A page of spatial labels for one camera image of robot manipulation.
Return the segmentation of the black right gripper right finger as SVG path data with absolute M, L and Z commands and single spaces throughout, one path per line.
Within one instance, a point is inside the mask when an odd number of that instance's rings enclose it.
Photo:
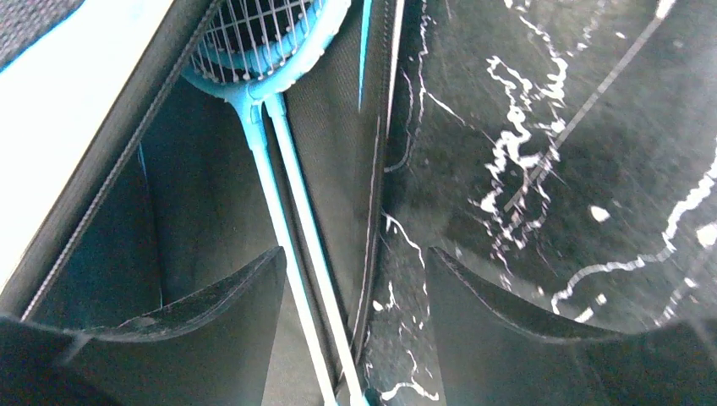
M 625 334 L 555 315 L 444 250 L 425 256 L 449 405 L 713 405 L 716 322 Z

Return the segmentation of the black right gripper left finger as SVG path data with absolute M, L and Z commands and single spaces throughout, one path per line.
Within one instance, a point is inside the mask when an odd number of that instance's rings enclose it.
M 281 247 L 115 327 L 1 319 L 4 405 L 259 405 L 285 286 Z

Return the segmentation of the blue racket cover bag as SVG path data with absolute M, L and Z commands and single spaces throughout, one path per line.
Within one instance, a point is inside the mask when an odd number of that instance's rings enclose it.
M 119 326 L 281 247 L 238 115 L 183 77 L 221 2 L 2 2 L 1 319 Z M 403 2 L 349 2 L 324 55 L 283 97 L 365 405 L 375 405 L 359 361 Z M 352 405 L 263 118 L 336 405 Z

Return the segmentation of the blue racket white grip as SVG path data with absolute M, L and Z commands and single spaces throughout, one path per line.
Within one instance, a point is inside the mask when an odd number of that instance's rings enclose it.
M 348 1 L 222 1 L 183 69 L 191 85 L 229 103 L 239 117 L 287 256 L 288 281 L 326 405 L 337 399 L 273 172 L 263 112 L 279 121 L 278 97 L 316 65 L 349 7 Z

